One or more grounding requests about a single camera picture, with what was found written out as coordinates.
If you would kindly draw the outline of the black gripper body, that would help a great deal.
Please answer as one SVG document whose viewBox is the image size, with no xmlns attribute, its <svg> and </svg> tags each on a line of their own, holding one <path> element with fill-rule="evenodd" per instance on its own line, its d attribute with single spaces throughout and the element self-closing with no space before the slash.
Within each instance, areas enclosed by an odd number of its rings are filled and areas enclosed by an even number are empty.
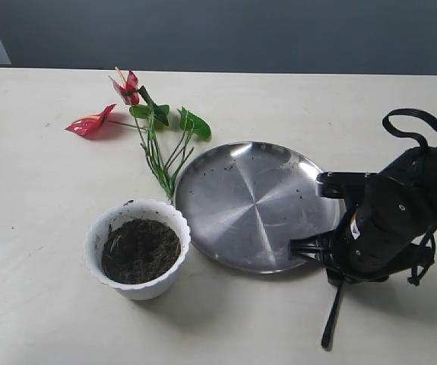
<svg viewBox="0 0 437 365">
<path fill-rule="evenodd" d="M 436 154 L 411 148 L 366 184 L 361 200 L 344 200 L 347 212 L 332 230 L 331 266 L 348 268 L 351 283 L 383 281 L 414 265 L 412 242 L 437 218 L 429 185 Z"/>
</svg>

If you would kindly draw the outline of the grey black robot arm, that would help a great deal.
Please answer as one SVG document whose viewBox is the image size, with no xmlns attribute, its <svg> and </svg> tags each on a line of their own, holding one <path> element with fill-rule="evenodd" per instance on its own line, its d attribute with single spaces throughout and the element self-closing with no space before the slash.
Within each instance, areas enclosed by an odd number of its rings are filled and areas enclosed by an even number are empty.
<svg viewBox="0 0 437 365">
<path fill-rule="evenodd" d="M 325 172 L 315 182 L 317 196 L 340 199 L 347 211 L 333 230 L 291 239 L 290 258 L 319 264 L 332 284 L 406 270 L 420 284 L 436 250 L 437 147 L 408 149 L 378 173 Z"/>
</svg>

